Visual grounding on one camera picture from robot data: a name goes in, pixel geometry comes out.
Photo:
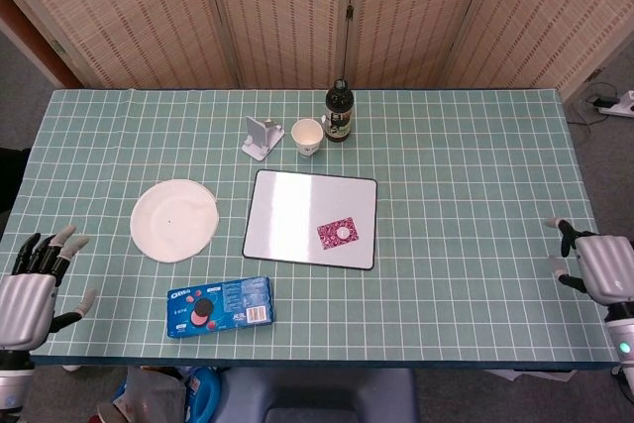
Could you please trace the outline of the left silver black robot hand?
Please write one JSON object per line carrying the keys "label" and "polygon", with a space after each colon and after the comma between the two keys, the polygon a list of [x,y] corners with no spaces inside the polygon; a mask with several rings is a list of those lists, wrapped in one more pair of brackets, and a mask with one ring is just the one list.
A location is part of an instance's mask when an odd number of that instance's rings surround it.
{"label": "left silver black robot hand", "polygon": [[30,352],[54,334],[83,319],[97,291],[85,292],[71,311],[55,314],[59,288],[75,255],[89,238],[75,236],[68,225],[55,235],[29,237],[20,248],[11,272],[1,279],[1,350]]}

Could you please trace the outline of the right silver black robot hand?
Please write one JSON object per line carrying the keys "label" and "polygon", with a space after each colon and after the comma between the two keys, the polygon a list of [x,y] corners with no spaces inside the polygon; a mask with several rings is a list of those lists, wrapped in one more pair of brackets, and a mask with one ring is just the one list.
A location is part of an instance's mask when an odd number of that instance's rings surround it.
{"label": "right silver black robot hand", "polygon": [[596,303],[609,306],[633,301],[633,245],[621,236],[578,231],[568,221],[550,218],[545,226],[561,233],[561,255],[574,253],[581,272],[573,285]]}

